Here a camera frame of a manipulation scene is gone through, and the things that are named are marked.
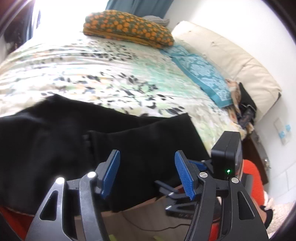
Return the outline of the right hand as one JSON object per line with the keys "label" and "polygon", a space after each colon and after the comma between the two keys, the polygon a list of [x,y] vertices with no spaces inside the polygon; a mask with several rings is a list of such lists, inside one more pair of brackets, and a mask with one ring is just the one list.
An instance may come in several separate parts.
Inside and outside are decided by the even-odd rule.
{"label": "right hand", "polygon": [[252,198],[252,201],[254,202],[254,205],[262,219],[262,222],[264,223],[265,228],[268,229],[273,219],[273,210],[265,209],[265,206],[263,205],[259,206],[254,198]]}

